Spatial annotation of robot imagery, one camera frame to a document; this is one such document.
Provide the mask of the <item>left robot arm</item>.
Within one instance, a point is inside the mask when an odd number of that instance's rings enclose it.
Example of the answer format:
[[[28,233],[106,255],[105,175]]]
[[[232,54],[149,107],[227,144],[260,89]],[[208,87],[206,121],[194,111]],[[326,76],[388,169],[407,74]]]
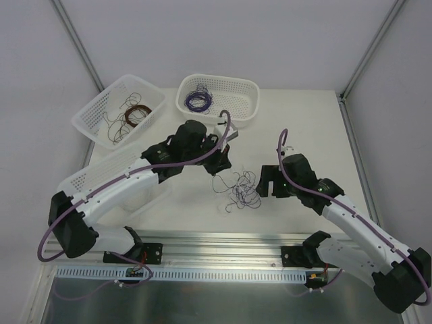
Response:
[[[185,166],[202,165],[212,176],[229,169],[228,142],[237,136],[230,121],[218,123],[208,133],[204,124],[188,120],[108,182],[81,194],[56,193],[51,199],[48,232],[57,239],[61,252],[48,259],[74,259],[97,251],[103,252],[106,263],[142,262],[144,242],[132,227],[106,226],[98,220],[134,194],[182,173]]]

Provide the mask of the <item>white basket near left arm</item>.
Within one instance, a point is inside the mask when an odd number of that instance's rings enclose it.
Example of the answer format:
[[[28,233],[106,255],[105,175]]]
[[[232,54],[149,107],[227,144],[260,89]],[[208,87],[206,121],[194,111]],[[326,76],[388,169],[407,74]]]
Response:
[[[105,157],[97,156],[89,166],[62,181],[57,187],[57,191],[64,191],[68,196],[73,196],[98,188],[125,171],[135,160],[140,158],[143,151],[144,145],[135,141]],[[127,198],[103,216],[101,223],[105,225],[136,225],[147,210],[162,202],[171,193],[171,184],[164,182],[149,189],[141,189],[136,194],[129,194]]]

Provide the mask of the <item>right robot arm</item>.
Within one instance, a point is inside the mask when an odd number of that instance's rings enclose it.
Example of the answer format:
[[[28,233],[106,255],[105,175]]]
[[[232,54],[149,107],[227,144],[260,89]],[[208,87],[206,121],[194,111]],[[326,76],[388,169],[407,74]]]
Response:
[[[359,249],[317,231],[292,256],[301,267],[327,263],[370,286],[379,301],[395,313],[431,303],[431,256],[392,238],[362,215],[344,191],[328,178],[318,178],[302,154],[280,157],[279,165],[263,165],[256,191],[264,198],[296,197],[307,208],[339,227]]]

